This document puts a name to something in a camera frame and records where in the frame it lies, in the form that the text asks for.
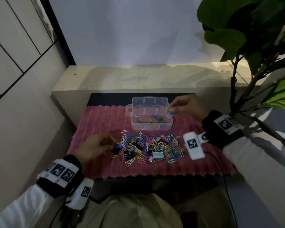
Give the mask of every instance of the container handle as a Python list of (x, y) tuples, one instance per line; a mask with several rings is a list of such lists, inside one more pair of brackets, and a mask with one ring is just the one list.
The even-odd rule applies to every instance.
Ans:
[(132, 108), (132, 106), (133, 106), (133, 104), (127, 104), (127, 106), (125, 107), (125, 109), (126, 109), (125, 114), (129, 117), (131, 117), (133, 114), (133, 111), (129, 112), (129, 108)]

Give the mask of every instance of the black wristband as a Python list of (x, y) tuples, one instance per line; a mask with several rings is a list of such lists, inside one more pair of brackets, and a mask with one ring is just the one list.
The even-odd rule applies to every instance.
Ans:
[(71, 196), (85, 178), (84, 174), (81, 172), (82, 166), (75, 156), (69, 154), (63, 159), (79, 168), (79, 170), (76, 172), (76, 174), (73, 176), (65, 188), (43, 177), (40, 177), (36, 183), (40, 188), (42, 188), (54, 198), (62, 195)]
[[(215, 145), (216, 147), (223, 149), (226, 145), (244, 136), (241, 129), (236, 130), (228, 134), (227, 129), (223, 128), (220, 123), (215, 123), (214, 121), (221, 117), (223, 114), (217, 110), (213, 110), (210, 114), (202, 121), (203, 128), (206, 132), (206, 137), (209, 139), (209, 143)], [(225, 121), (230, 126), (236, 126), (234, 122), (226, 118), (222, 118), (222, 122)]]

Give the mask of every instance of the white sleeve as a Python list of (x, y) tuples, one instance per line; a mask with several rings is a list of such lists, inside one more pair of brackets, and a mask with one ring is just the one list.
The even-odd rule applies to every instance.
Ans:
[(31, 186), (17, 200), (0, 212), (0, 228), (34, 227), (49, 208), (53, 199), (38, 185)]
[(225, 146), (223, 153), (285, 227), (285, 167), (246, 137)]

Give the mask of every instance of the pile of paper clips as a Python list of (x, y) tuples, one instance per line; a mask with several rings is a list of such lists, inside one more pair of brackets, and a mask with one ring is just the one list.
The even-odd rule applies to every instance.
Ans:
[(116, 149), (110, 154), (110, 158), (121, 157), (126, 166), (134, 163), (135, 159), (138, 163), (156, 164), (157, 161), (165, 160), (166, 164), (176, 162), (178, 158), (184, 158), (184, 149), (180, 146), (179, 136), (175, 133), (158, 135), (145, 135), (137, 130), (135, 134), (128, 134), (128, 130), (124, 133), (120, 143), (117, 143)]

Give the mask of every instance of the person's left hand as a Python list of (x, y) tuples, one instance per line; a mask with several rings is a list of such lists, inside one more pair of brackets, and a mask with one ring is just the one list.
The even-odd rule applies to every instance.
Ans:
[(116, 144), (115, 138), (110, 134), (97, 134), (88, 139), (73, 153), (73, 155), (84, 164), (94, 159), (103, 152), (112, 150)]

